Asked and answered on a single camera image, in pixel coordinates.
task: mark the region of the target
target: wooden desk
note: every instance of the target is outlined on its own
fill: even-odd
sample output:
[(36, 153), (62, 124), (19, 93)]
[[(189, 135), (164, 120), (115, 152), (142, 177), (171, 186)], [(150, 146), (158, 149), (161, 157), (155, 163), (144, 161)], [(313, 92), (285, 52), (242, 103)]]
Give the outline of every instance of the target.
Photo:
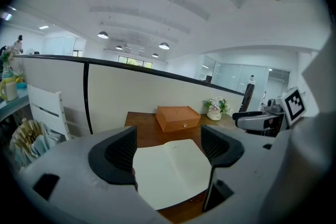
[[(235, 121), (228, 115), (222, 115), (220, 121), (212, 121), (206, 115), (201, 115), (197, 127), (185, 130), (164, 133), (155, 114), (128, 112), (125, 126), (137, 126), (138, 147), (150, 147), (163, 145), (169, 141), (192, 139), (201, 149), (201, 125), (218, 125), (232, 130), (240, 130)], [(159, 210), (158, 212), (173, 223), (181, 223), (193, 219), (202, 214), (202, 205), (206, 191), (178, 205)]]

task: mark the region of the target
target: open notebook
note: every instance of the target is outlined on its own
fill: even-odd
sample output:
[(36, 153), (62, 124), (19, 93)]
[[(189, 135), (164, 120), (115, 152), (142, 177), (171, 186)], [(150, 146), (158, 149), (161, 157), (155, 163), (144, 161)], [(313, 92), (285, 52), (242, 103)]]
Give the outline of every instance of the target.
[(211, 172), (208, 159), (190, 139), (138, 148), (133, 167), (140, 196), (155, 210), (206, 190)]

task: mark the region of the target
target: box lid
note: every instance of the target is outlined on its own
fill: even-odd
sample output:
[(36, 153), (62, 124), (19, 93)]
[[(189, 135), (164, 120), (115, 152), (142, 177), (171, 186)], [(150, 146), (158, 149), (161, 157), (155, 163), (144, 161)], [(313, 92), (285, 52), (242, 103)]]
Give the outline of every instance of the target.
[(160, 109), (167, 121), (191, 120), (201, 117), (189, 106), (160, 106)]

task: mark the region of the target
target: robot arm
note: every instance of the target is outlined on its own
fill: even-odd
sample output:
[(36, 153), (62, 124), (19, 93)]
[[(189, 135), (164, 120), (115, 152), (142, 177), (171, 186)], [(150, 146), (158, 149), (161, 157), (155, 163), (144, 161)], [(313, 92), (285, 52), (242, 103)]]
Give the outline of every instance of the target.
[(276, 99), (268, 101), (265, 111), (234, 113), (232, 118), (238, 128), (248, 133), (274, 135), (288, 129), (306, 111), (306, 106), (297, 87), (291, 88)]

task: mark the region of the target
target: potted plant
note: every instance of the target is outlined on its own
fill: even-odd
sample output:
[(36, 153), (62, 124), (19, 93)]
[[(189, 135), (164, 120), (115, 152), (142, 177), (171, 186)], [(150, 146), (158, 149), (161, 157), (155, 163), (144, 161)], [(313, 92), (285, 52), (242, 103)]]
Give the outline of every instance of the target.
[(208, 108), (207, 116), (213, 121), (219, 121), (222, 114), (232, 111), (231, 106), (223, 97), (210, 98), (203, 100), (203, 104)]
[(0, 79), (3, 77), (3, 74), (12, 72), (12, 68), (9, 64), (9, 61), (13, 60), (13, 52), (11, 47), (9, 49), (2, 48), (0, 51)]

